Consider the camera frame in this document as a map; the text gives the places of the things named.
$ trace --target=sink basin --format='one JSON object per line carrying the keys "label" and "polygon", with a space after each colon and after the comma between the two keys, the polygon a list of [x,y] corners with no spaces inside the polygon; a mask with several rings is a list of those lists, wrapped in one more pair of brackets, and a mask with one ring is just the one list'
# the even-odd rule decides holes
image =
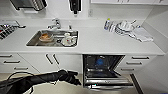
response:
{"label": "sink basin", "polygon": [[[50,42],[40,41],[39,38],[43,33],[48,33],[53,35],[53,40]],[[62,44],[62,39],[65,38],[64,34],[69,33],[71,37],[75,38],[75,43],[73,45],[65,46]],[[78,31],[66,31],[66,30],[41,30],[38,31],[33,38],[26,44],[27,46],[48,46],[48,47],[75,47],[77,45],[78,40]]]}

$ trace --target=cabinet handle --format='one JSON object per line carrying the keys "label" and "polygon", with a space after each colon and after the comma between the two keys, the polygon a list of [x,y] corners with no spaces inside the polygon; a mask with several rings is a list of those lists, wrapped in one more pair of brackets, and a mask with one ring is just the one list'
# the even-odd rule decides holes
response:
{"label": "cabinet handle", "polygon": [[134,69],[121,69],[122,71],[134,71]]}
{"label": "cabinet handle", "polygon": [[57,64],[59,65],[59,62],[58,62],[57,58],[55,57],[55,54],[53,55],[53,57],[54,57],[55,61],[57,62]]}
{"label": "cabinet handle", "polygon": [[51,63],[51,64],[53,64],[53,62],[50,60],[50,58],[48,57],[48,54],[46,54],[46,57],[47,57],[47,59],[48,59],[48,61]]}
{"label": "cabinet handle", "polygon": [[132,59],[149,59],[149,57],[132,57]]}
{"label": "cabinet handle", "polygon": [[164,0],[160,0],[159,3],[161,3],[162,1],[164,1]]}
{"label": "cabinet handle", "polygon": [[12,57],[12,55],[9,55],[9,56],[0,56],[0,57],[10,58],[10,57]]}
{"label": "cabinet handle", "polygon": [[28,70],[28,68],[14,68],[14,70]]}
{"label": "cabinet handle", "polygon": [[20,63],[20,61],[17,61],[17,62],[8,62],[8,61],[4,61],[4,63]]}
{"label": "cabinet handle", "polygon": [[140,63],[128,63],[128,62],[126,62],[126,64],[127,64],[127,65],[142,65],[141,62],[140,62]]}

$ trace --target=white wall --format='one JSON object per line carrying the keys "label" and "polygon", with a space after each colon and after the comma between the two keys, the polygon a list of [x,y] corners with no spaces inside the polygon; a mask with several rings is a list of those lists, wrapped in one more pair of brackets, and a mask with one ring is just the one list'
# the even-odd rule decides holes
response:
{"label": "white wall", "polygon": [[38,14],[25,14],[24,10],[17,11],[10,0],[0,0],[0,19],[25,19],[32,21],[35,19],[53,19],[64,20],[106,20],[110,17],[112,20],[138,20],[140,24],[146,19],[153,6],[150,5],[101,5],[91,4],[90,0],[82,0],[82,11],[78,17],[74,17],[69,9],[69,0],[46,0],[47,7],[39,11]]}
{"label": "white wall", "polygon": [[168,6],[155,6],[143,26],[151,30],[166,55],[158,56],[135,75],[144,94],[168,93]]}

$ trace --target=white cabinet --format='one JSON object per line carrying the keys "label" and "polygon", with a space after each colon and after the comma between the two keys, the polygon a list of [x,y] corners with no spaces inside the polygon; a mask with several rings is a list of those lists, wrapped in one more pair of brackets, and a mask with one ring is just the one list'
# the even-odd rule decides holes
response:
{"label": "white cabinet", "polygon": [[0,54],[0,73],[13,73],[20,71],[39,73],[17,53]]}
{"label": "white cabinet", "polygon": [[122,0],[91,0],[94,4],[121,4]]}
{"label": "white cabinet", "polygon": [[93,4],[149,4],[168,5],[168,0],[91,0]]}
{"label": "white cabinet", "polygon": [[155,5],[168,5],[168,0],[156,0]]}
{"label": "white cabinet", "polygon": [[60,69],[82,73],[81,55],[20,54],[40,73],[57,72]]}
{"label": "white cabinet", "polygon": [[123,0],[123,4],[153,4],[155,0]]}
{"label": "white cabinet", "polygon": [[82,55],[56,55],[60,69],[82,73]]}
{"label": "white cabinet", "polygon": [[125,56],[115,69],[121,74],[131,74],[142,69],[156,56]]}
{"label": "white cabinet", "polygon": [[57,72],[59,70],[51,54],[19,54],[40,73]]}

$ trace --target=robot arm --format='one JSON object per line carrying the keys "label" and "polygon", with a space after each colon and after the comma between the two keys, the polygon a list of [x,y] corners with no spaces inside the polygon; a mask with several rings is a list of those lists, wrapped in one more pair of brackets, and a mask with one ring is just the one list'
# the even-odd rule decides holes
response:
{"label": "robot arm", "polygon": [[23,94],[33,85],[54,81],[66,81],[70,84],[81,85],[80,81],[75,78],[77,72],[60,70],[58,72],[13,78],[0,82],[0,94]]}

